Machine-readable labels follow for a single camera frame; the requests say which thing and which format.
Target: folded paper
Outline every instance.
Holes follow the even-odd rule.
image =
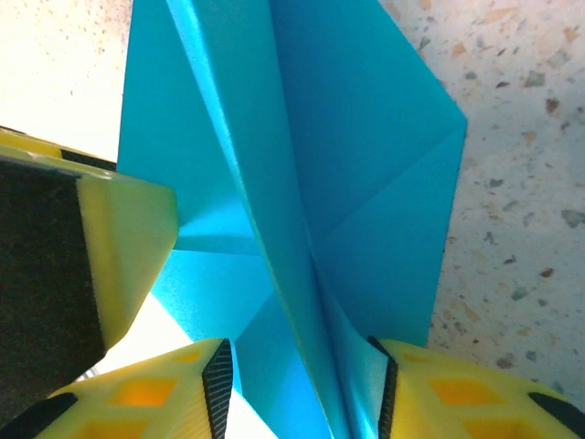
[[[279,437],[293,389],[315,437],[377,436],[366,339],[426,341],[464,132],[375,0],[134,4],[118,170],[172,187],[180,221],[154,295],[236,340]]]

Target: speckled floor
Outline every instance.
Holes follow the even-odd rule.
[[[585,409],[585,2],[381,2],[470,120],[430,347]],[[0,124],[115,158],[129,21],[0,2]]]

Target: yellow plastic part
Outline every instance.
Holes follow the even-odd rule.
[[[221,341],[200,341],[60,389],[55,395],[73,392],[78,401],[37,439],[211,439],[201,374]]]
[[[61,158],[61,146],[4,128],[0,128],[0,145],[12,146],[31,153]]]
[[[546,386],[394,340],[379,340],[398,363],[389,439],[573,439],[529,397]]]
[[[96,305],[106,348],[130,328],[178,233],[169,187],[93,166],[0,145],[0,155],[75,171]]]

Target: white surface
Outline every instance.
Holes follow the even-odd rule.
[[[470,119],[430,347],[583,409],[585,2],[381,1]],[[113,159],[129,11],[0,2],[0,124]],[[526,87],[531,70],[542,86]],[[163,331],[158,314],[146,321]],[[142,343],[120,350],[144,355]]]
[[[276,434],[268,428],[268,425],[254,412],[248,402],[232,389],[226,439],[241,439],[242,437],[276,439]]]
[[[160,303],[149,294],[128,333],[96,365],[102,374],[151,359],[193,343]]]

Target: black rubber strip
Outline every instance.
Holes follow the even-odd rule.
[[[0,157],[0,426],[105,352],[77,179]]]
[[[392,416],[394,414],[394,402],[396,398],[396,384],[399,373],[399,365],[377,339],[374,337],[368,337],[367,341],[370,345],[388,357],[386,378],[384,380],[382,408],[380,409],[380,417],[378,419],[378,437],[379,439],[389,439],[390,433],[392,431]]]
[[[224,439],[228,426],[229,398],[233,383],[231,345],[225,339],[205,366],[202,374],[207,415],[213,439]]]
[[[532,392],[528,396],[540,408],[576,434],[577,437],[585,438],[585,413],[573,404],[544,393]]]
[[[102,160],[101,158],[91,157],[89,155],[83,155],[74,153],[66,149],[61,149],[61,157],[70,162],[81,163],[82,165],[89,165],[98,167],[99,169],[105,169],[106,171],[115,172],[116,164],[109,162],[108,160]]]
[[[36,402],[0,429],[0,439],[34,439],[77,402],[73,393],[61,393]]]

